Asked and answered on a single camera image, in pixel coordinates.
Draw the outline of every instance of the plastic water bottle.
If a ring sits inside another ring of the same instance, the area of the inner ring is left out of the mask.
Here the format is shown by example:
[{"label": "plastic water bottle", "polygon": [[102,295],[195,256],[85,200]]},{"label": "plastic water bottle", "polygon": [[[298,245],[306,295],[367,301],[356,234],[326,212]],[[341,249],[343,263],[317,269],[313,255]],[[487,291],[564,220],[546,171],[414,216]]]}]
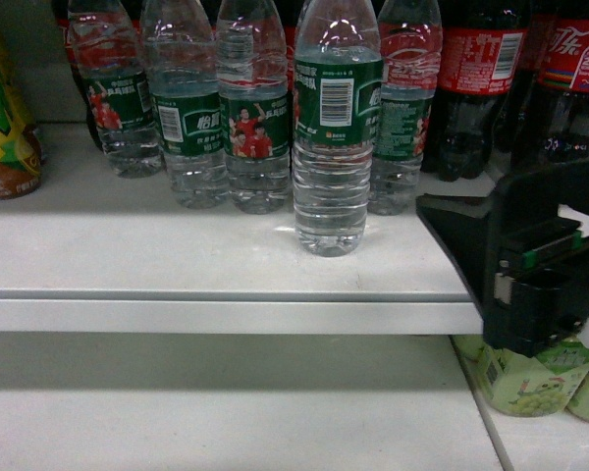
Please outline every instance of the plastic water bottle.
[{"label": "plastic water bottle", "polygon": [[177,201],[209,208],[227,200],[216,43],[200,3],[146,0],[141,38],[155,123]]},{"label": "plastic water bottle", "polygon": [[364,234],[382,70],[370,0],[311,0],[294,51],[293,182],[314,254],[347,254]]},{"label": "plastic water bottle", "polygon": [[270,213],[290,190],[288,61],[273,0],[223,0],[216,42],[230,195],[245,213]]},{"label": "plastic water bottle", "polygon": [[116,175],[162,168],[138,36],[120,0],[70,0],[68,35],[105,155]]},{"label": "plastic water bottle", "polygon": [[384,80],[368,210],[388,216],[414,200],[441,67],[443,29],[436,0],[387,0],[378,24]]}]

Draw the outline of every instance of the dark soda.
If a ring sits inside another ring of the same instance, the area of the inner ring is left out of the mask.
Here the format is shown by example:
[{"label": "dark soda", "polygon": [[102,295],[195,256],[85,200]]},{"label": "dark soda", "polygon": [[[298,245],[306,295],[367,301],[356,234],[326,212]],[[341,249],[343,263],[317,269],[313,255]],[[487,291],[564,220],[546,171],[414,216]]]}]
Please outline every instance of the dark soda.
[{"label": "dark soda", "polygon": [[589,159],[589,0],[564,1],[510,158],[514,170]]},{"label": "dark soda", "polygon": [[510,92],[493,132],[495,147],[506,153],[512,151],[512,144],[525,116],[530,88],[541,68],[557,22],[557,2],[554,0],[530,0],[530,5],[532,15],[528,36],[521,48]]},{"label": "dark soda", "polygon": [[530,20],[529,0],[444,0],[443,52],[426,141],[425,172],[474,179],[492,151]]}]

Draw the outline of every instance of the lower shelf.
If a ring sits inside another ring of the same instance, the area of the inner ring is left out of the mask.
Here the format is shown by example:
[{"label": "lower shelf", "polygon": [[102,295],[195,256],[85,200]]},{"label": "lower shelf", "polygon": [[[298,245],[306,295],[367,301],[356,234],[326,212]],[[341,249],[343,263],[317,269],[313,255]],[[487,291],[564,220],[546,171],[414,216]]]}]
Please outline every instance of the lower shelf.
[{"label": "lower shelf", "polygon": [[0,471],[501,470],[447,337],[0,333]]}]

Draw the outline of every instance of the water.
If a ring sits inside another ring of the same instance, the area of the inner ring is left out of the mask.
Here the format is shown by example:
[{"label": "water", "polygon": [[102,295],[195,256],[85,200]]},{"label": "water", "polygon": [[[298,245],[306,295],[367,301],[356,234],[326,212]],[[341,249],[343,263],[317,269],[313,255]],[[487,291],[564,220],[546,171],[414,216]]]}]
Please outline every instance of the water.
[{"label": "water", "polygon": [[71,2],[70,39],[109,165],[122,178],[148,177],[162,161],[137,36],[119,2],[102,4],[88,12]]},{"label": "water", "polygon": [[[397,126],[394,120],[384,119],[385,105],[394,102],[398,104],[413,104],[411,108],[421,108],[422,113],[419,114],[426,115],[429,110],[429,100],[433,96],[434,90],[401,89],[392,85],[382,85],[383,111],[378,130],[378,139],[382,135],[390,135],[391,132],[397,131],[397,129],[393,129],[393,127]],[[423,100],[428,100],[425,109],[423,109],[422,105]],[[417,127],[422,129],[421,136],[419,137],[422,141],[415,142],[415,138],[413,138],[411,142],[405,144],[406,147],[410,147],[410,157],[404,160],[387,160],[380,158],[375,152],[373,153],[371,189],[368,205],[370,212],[381,216],[393,216],[401,213],[414,201],[416,187],[419,184],[423,151],[417,151],[415,155],[412,150],[418,147],[422,149],[422,146],[425,144],[425,130],[427,126],[424,126],[422,123],[423,120],[420,124],[417,124]]]},{"label": "water", "polygon": [[[157,17],[155,13],[161,16],[154,11],[155,6],[152,0],[147,4],[142,37],[166,173],[179,204],[190,209],[214,207],[229,196],[220,133],[215,43],[204,15],[201,18],[194,14],[188,22],[202,20],[191,32],[193,41],[171,37],[173,28],[160,31],[157,19],[152,18]],[[175,6],[181,9],[184,2]],[[196,4],[190,7],[199,8]],[[166,13],[174,18],[183,10]],[[205,37],[197,37],[201,32]]]},{"label": "water", "polygon": [[[285,83],[251,90],[220,87],[220,95],[233,102],[279,102],[287,93]],[[285,122],[288,133],[288,122]],[[268,214],[284,206],[290,194],[290,161],[288,148],[283,155],[253,159],[225,153],[229,191],[238,209],[248,214]]]},{"label": "water", "polygon": [[[379,61],[377,52],[350,46],[330,53],[298,47],[296,60],[347,65]],[[297,135],[293,152],[295,229],[301,245],[316,255],[338,257],[358,247],[366,225],[371,141],[330,146]]]},{"label": "water", "polygon": [[368,209],[391,216],[414,200],[441,67],[443,31],[436,0],[389,0],[378,25],[385,73]]},{"label": "water", "polygon": [[245,213],[271,213],[290,193],[288,62],[273,1],[225,0],[217,47],[230,195]]}]

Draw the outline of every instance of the store shelf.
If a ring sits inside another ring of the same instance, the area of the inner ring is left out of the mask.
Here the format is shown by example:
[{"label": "store shelf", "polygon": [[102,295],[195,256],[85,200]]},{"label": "store shelf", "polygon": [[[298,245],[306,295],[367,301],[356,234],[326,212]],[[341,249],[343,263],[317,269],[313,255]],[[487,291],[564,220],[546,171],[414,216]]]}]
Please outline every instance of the store shelf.
[{"label": "store shelf", "polygon": [[[115,177],[84,125],[44,128],[42,186],[0,201],[0,331],[478,333],[451,262],[409,209],[370,215],[347,256],[304,251],[292,202],[191,211],[166,176]],[[421,191],[486,195],[424,175]]]},{"label": "store shelf", "polygon": [[477,388],[475,363],[461,361],[505,471],[589,471],[589,423],[567,411],[537,418],[507,416]]},{"label": "store shelf", "polygon": [[446,337],[0,333],[21,469],[502,467]]}]

